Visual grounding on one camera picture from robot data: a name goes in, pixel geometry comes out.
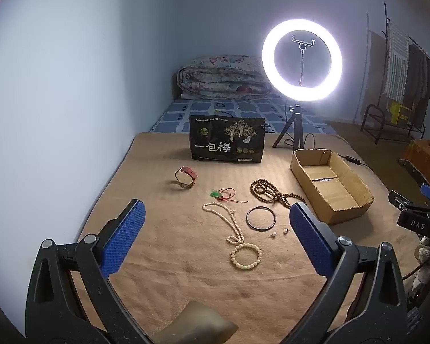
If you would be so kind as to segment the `right gloved hand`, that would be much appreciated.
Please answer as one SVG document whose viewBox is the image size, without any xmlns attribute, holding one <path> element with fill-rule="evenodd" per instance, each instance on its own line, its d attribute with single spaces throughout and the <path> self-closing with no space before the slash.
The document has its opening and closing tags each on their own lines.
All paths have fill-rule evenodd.
<svg viewBox="0 0 430 344">
<path fill-rule="evenodd" d="M 420 269 L 415 272 L 411 295 L 420 293 L 423 288 L 430 282 L 430 239 L 423 236 L 419 241 L 419 246 L 415 250 L 415 257 L 419 263 Z"/>
</svg>

